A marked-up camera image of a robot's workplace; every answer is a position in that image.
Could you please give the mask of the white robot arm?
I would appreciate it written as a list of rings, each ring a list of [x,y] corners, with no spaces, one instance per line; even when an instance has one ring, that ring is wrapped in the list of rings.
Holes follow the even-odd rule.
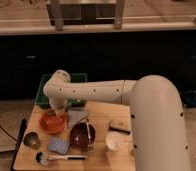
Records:
[[[72,83],[66,71],[58,70],[43,92],[56,111],[69,99],[129,106],[136,171],[191,171],[182,101],[167,78]]]

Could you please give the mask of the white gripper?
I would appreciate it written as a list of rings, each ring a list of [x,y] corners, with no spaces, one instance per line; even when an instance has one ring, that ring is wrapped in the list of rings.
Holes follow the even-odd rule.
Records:
[[[66,104],[67,104],[67,100],[66,99],[57,99],[57,98],[50,98],[49,99],[49,104],[51,106],[52,109],[48,109],[47,110],[47,114],[49,116],[56,116],[56,112],[55,111],[60,111],[60,118],[62,120],[67,120],[67,112],[66,111],[61,111],[65,108]]]

